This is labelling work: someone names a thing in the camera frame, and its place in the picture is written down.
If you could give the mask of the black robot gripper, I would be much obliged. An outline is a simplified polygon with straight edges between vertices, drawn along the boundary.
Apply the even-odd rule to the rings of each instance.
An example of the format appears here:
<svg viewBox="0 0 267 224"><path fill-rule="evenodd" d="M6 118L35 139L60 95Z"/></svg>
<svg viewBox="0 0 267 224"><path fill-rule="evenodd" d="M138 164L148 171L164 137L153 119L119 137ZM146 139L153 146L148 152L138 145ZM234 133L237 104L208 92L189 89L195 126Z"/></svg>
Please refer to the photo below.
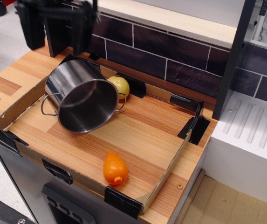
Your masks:
<svg viewBox="0 0 267 224"><path fill-rule="evenodd" d="M91 43L94 22L101 21L96 0L19 0L15 6L27 46L45 45L43 17L71 19L73 54L86 51Z"/></svg>

